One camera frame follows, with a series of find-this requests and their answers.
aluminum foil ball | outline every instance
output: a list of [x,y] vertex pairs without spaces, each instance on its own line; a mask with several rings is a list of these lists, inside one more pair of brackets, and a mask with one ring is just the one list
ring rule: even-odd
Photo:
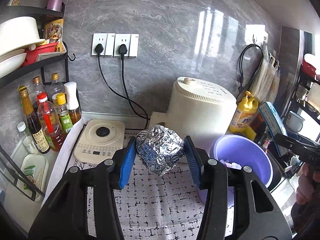
[[155,125],[137,135],[137,154],[152,173],[162,176],[185,155],[184,141],[173,130]]

gold bottle cap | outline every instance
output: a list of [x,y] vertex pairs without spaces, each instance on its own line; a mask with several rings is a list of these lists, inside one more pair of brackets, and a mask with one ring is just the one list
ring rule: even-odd
[[19,87],[18,88],[18,92],[21,90],[21,89],[23,89],[23,88],[25,88],[26,86],[21,86],[21,87]]
[[27,96],[29,96],[28,89],[27,88],[21,89],[19,91],[19,94],[20,94],[20,98],[26,98]]
[[52,80],[58,80],[58,79],[59,79],[59,73],[53,73],[53,74],[51,74],[51,79],[52,79]]
[[58,105],[63,105],[66,103],[66,97],[65,97],[64,93],[58,93],[57,103],[58,103]]
[[37,76],[37,77],[33,78],[33,83],[34,83],[34,84],[41,83],[41,79],[40,79],[40,77],[39,77],[39,76]]

hand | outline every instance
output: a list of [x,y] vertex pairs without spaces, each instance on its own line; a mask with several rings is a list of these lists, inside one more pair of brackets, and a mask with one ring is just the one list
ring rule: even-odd
[[[310,179],[307,177],[309,173],[308,164],[302,166],[302,174],[299,177],[299,187],[297,189],[297,204],[304,205],[305,203],[312,200],[312,194],[315,191],[311,185]],[[320,172],[313,173],[314,181],[320,183]]]

white ceiling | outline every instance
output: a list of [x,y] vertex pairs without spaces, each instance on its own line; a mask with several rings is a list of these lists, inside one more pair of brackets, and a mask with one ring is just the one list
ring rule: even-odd
[[309,0],[255,0],[281,26],[320,34],[320,18]]

white air fryer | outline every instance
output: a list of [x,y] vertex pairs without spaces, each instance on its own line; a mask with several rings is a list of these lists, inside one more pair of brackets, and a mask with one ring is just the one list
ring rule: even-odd
[[228,129],[236,98],[225,88],[200,79],[179,77],[173,84],[168,112],[153,112],[149,127],[164,122],[181,138],[190,135],[196,147],[209,153]]

